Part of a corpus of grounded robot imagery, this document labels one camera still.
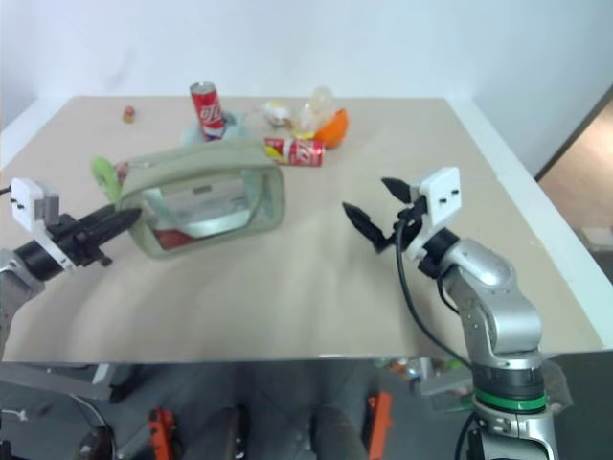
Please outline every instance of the black cable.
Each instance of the black cable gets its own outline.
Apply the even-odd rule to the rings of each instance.
[[[447,305],[447,307],[451,311],[453,311],[456,314],[459,314],[458,313],[458,309],[456,309],[453,305],[451,305],[449,303],[449,301],[447,300],[447,298],[444,296],[444,291],[443,291],[443,276],[442,275],[437,278],[437,289],[439,290],[439,297],[441,297],[441,300],[443,301],[443,303],[445,305]]]
[[[397,228],[397,231],[396,231],[396,263],[397,263],[397,269],[398,269],[398,276],[400,277],[400,285],[402,286],[402,293],[404,294],[404,300],[406,300],[406,305],[409,308],[409,311],[411,312],[411,315],[413,316],[413,319],[415,320],[417,325],[420,327],[421,331],[430,340],[432,340],[435,343],[435,345],[437,345],[439,348],[441,348],[442,350],[444,350],[445,352],[447,352],[451,356],[453,356],[456,359],[458,359],[464,366],[466,366],[468,369],[470,369],[470,363],[466,359],[464,359],[463,357],[461,357],[460,355],[455,353],[453,350],[451,350],[449,347],[447,347],[436,336],[434,336],[428,330],[428,328],[425,327],[425,325],[421,321],[420,316],[418,315],[417,310],[415,309],[415,304],[413,303],[413,298],[411,297],[411,292],[409,291],[409,287],[406,284],[406,275],[404,273],[404,261],[402,260],[402,249],[401,249],[401,247],[402,247],[402,234],[404,233],[404,228],[405,227],[406,227],[406,220],[403,219],[403,220],[400,221],[400,223],[398,225],[398,228]]]
[[[79,396],[76,396],[76,395],[68,395],[68,396],[72,398],[75,402],[81,403],[82,405],[87,407],[96,416],[96,419],[98,419],[102,428],[105,429],[106,433],[108,434],[108,438],[111,443],[111,460],[115,460],[116,453],[117,453],[117,442],[115,440],[115,434],[113,433],[113,429],[111,428],[111,426],[108,424],[106,419],[100,413],[100,410],[98,410],[98,408],[96,408],[94,404],[84,400],[83,398],[80,398]]]
[[[83,408],[80,406],[80,403],[72,400],[73,404],[75,405],[75,407],[79,410],[80,415],[83,417],[83,420],[85,422],[87,422],[87,424],[89,425],[90,429],[94,429],[94,424],[92,424],[89,420],[89,417],[87,417],[87,414],[85,413],[85,411],[83,410]]]
[[[454,460],[461,460],[462,457],[462,446],[464,445],[464,439],[468,434],[468,430],[470,429],[470,425],[477,420],[477,416],[474,412],[470,412],[470,415],[464,422],[462,426],[462,431],[460,431],[460,436],[458,436],[458,441],[456,442],[456,453],[453,456]]]

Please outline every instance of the wire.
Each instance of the wire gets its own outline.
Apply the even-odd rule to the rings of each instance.
[[[396,263],[398,269],[398,276],[400,277],[400,285],[402,286],[402,293],[404,294],[404,300],[406,300],[406,305],[413,316],[413,319],[420,327],[421,331],[432,340],[435,345],[439,348],[450,354],[451,356],[458,359],[464,366],[470,369],[470,363],[458,355],[456,352],[447,347],[444,343],[442,343],[435,335],[433,335],[428,328],[421,321],[420,316],[418,315],[417,310],[415,309],[415,304],[413,303],[413,298],[411,297],[411,292],[409,291],[409,287],[406,284],[406,275],[404,273],[404,261],[402,260],[402,235],[404,233],[404,228],[406,227],[406,220],[402,219],[399,223],[398,230],[396,232]]]
[[[83,417],[83,420],[84,420],[85,422],[87,422],[87,424],[89,425],[89,427],[90,427],[91,429],[94,429],[94,428],[95,428],[95,427],[94,427],[94,424],[92,424],[92,423],[90,422],[89,417],[87,417],[87,414],[85,413],[85,410],[83,409],[83,406],[81,405],[81,403],[80,403],[80,402],[77,402],[77,401],[75,401],[75,400],[73,400],[73,404],[74,404],[74,405],[75,405],[75,407],[76,407],[76,408],[79,410],[80,415]]]
[[[477,419],[477,416],[474,412],[470,412],[470,415],[466,418],[464,425],[462,426],[462,430],[460,431],[460,436],[458,436],[458,441],[456,442],[456,453],[453,456],[454,460],[461,460],[462,457],[462,446],[464,445],[464,439],[468,434],[468,429],[472,425],[472,423]]]
[[[28,414],[25,409],[21,410],[12,410],[12,409],[2,409],[3,414],[14,415],[19,419],[19,422],[28,422]]]
[[[437,278],[437,289],[439,290],[439,297],[441,297],[441,300],[443,301],[443,303],[445,305],[447,305],[447,307],[453,311],[456,314],[458,313],[458,309],[456,309],[453,305],[451,305],[449,303],[449,301],[447,300],[447,298],[444,296],[444,290],[443,290],[443,276],[441,275],[440,277]]]
[[[104,417],[102,416],[100,411],[94,406],[94,404],[92,404],[90,402],[87,402],[86,400],[78,397],[77,395],[68,395],[68,396],[70,396],[73,400],[75,400],[78,403],[83,404],[85,407],[87,407],[89,410],[91,410],[91,412],[96,416],[98,421],[106,429],[106,431],[108,432],[108,436],[109,436],[109,438],[111,440],[111,459],[115,460],[115,452],[117,452],[117,445],[115,443],[115,436],[113,435],[113,431],[111,430],[110,425],[106,422],[106,420],[104,419]]]

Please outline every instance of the white table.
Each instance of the white table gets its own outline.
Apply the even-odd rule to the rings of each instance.
[[[222,100],[226,109],[262,102]],[[121,120],[127,104],[137,111],[133,125]],[[379,178],[410,181],[442,166],[459,166],[463,179],[465,206],[452,229],[515,264],[521,288],[544,319],[543,350],[613,346],[613,289],[473,104],[343,104],[352,119],[343,146],[329,152],[321,169],[284,168],[287,211],[278,230],[169,262],[148,259],[122,235],[105,247],[115,260],[111,267],[92,265],[53,280],[16,315],[4,358],[159,362],[437,353],[404,306],[392,251],[376,255],[341,201],[362,207],[389,232],[401,205]],[[5,167],[3,181],[28,176],[50,184],[60,192],[61,211],[80,217],[104,204],[89,172],[92,157],[119,161],[176,147],[193,118],[188,97],[75,98]],[[44,168],[41,160],[50,156],[56,161]],[[0,203],[0,217],[0,245],[15,248],[28,239],[11,221],[8,202]],[[410,264],[407,269],[425,321],[465,353],[459,321],[439,301],[434,283]]]

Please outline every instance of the doorway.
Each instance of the doorway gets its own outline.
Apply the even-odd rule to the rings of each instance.
[[[613,86],[536,180],[613,283]]]

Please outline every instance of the white wall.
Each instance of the white wall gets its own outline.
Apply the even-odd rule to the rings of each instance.
[[[31,94],[474,97],[532,173],[613,81],[610,0],[4,0]],[[18,89],[3,85],[6,109]],[[8,113],[7,118],[14,116]]]

